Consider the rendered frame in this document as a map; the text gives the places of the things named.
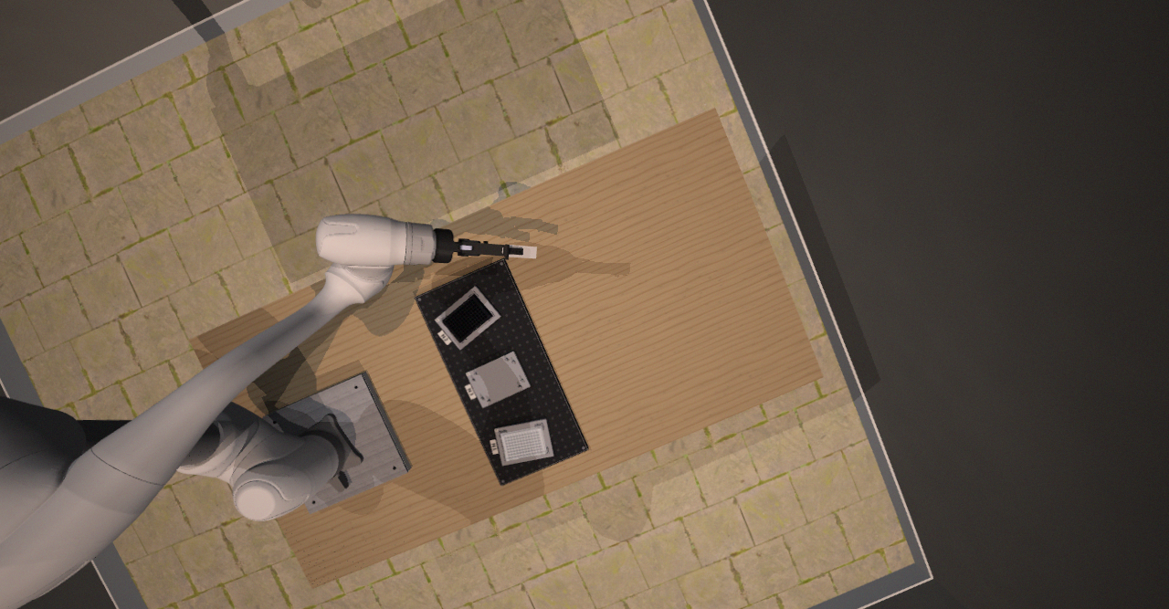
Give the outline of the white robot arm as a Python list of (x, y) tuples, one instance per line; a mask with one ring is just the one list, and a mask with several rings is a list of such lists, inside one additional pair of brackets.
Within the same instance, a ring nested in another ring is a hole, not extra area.
[(364, 456), (334, 414), (292, 436), (231, 400), (345, 307), (383, 291), (395, 265), (430, 265), (436, 231), (326, 216), (316, 247), (333, 263), (314, 299), (141, 416), (74, 418), (0, 396), (0, 609), (29, 604), (99, 556), (177, 471), (230, 484), (238, 514), (254, 521), (288, 515), (327, 483), (348, 487), (343, 472)]

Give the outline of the black well plate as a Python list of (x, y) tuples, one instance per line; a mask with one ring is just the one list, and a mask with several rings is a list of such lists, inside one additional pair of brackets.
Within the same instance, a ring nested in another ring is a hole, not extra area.
[[(475, 302), (476, 302), (476, 304), (475, 304)], [(473, 310), (475, 310), (475, 312), (473, 312)], [(463, 314), (464, 314), (464, 317), (463, 317)], [(456, 307), (454, 310), (454, 312), (450, 313), (450, 314), (448, 314), (447, 318), (444, 318), (444, 320), (442, 320), (442, 321), (444, 323), (444, 326), (447, 326), (447, 328), (449, 328), (449, 331), (451, 331), (451, 333), (455, 335), (455, 338), (457, 339), (457, 341), (463, 342), (463, 340), (465, 340), (466, 335), (470, 335), (476, 328), (479, 328), (480, 325), (483, 325), (483, 323), (486, 321), (486, 320), (489, 320), (489, 318), (491, 318), (491, 317), (492, 317), (491, 312), (489, 312), (486, 310), (486, 307), (483, 305), (483, 302), (479, 300), (479, 297), (477, 297), (476, 295), (472, 295), (470, 297), (470, 299), (466, 299), (464, 302), (464, 304), (459, 305), (459, 307)], [(459, 320), (459, 319), (462, 319), (462, 320)], [(463, 325), (462, 325), (462, 323), (463, 323)], [(466, 325), (469, 327), (470, 326), (471, 327), (469, 328)], [(457, 333), (457, 331), (458, 331), (459, 334)]]

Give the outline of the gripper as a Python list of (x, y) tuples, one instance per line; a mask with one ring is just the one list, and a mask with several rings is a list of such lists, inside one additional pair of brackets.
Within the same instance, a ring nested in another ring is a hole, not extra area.
[[(434, 263), (451, 262), (454, 252), (457, 252), (457, 256), (461, 257), (492, 255), (503, 256), (505, 259), (509, 259), (509, 257), (537, 258), (537, 247), (496, 245), (487, 244), (487, 240), (484, 240), (484, 242), (480, 243), (480, 240), (470, 238), (458, 238), (458, 242), (454, 242), (454, 231), (449, 229), (434, 229), (434, 231), (436, 231), (436, 254), (433, 259)], [(459, 242), (459, 240), (462, 240), (462, 242)]]

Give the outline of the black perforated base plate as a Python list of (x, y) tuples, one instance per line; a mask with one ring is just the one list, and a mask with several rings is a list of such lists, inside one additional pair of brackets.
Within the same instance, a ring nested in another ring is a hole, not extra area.
[[(438, 335), (443, 330), (436, 318), (473, 286), (479, 286), (502, 317), (463, 350), (457, 350), (454, 341), (443, 342)], [(415, 302), (500, 485), (589, 450), (505, 258), (416, 296)], [(465, 385), (470, 385), (465, 373), (513, 351), (531, 387), (483, 408), (479, 397), (470, 397), (465, 390)], [(493, 455), (491, 448), (494, 427), (517, 425), (532, 418), (547, 418), (554, 456), (502, 465), (500, 454)]]

